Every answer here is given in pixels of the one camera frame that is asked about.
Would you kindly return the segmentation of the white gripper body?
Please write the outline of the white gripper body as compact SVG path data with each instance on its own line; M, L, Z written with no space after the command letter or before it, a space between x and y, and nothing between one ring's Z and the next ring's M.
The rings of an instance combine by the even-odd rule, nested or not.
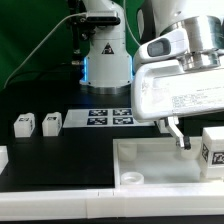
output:
M224 110L224 68L184 72L177 61L146 64L136 72L131 107L139 121Z

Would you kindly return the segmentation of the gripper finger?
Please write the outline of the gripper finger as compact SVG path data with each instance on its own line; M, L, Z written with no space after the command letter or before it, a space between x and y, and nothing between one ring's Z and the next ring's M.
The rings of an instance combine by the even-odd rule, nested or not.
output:
M165 119L165 127L168 132L175 138L176 145L183 150L190 150L191 143L188 136L184 136L183 133L178 128L179 119L174 117L167 117Z

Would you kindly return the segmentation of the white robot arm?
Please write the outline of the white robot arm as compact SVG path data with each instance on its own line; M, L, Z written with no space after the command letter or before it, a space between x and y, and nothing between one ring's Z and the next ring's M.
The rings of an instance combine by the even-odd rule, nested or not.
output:
M163 120L179 146L185 116L224 110L224 0L145 0L137 13L142 43L130 56L125 8L111 0L83 0L95 27L82 84L114 93L131 88L139 122Z

